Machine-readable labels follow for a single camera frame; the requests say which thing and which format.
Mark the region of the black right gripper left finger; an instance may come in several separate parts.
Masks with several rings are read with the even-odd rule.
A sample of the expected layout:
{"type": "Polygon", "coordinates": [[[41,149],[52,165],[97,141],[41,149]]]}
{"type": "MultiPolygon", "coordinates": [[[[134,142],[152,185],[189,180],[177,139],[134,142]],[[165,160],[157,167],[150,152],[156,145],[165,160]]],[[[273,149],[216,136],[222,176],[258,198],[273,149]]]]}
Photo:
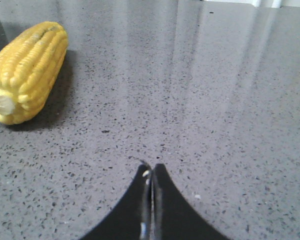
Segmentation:
{"type": "Polygon", "coordinates": [[[152,221],[152,169],[142,161],[115,207],[83,240],[148,240],[152,221]]]}

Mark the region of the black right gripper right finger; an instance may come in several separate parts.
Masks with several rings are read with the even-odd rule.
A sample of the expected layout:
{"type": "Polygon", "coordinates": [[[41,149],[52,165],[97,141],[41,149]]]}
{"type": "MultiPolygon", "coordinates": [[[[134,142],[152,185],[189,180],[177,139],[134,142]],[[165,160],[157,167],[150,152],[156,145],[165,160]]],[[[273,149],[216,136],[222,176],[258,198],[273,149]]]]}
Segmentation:
{"type": "Polygon", "coordinates": [[[186,201],[164,164],[152,173],[156,240],[227,240],[186,201]]]}

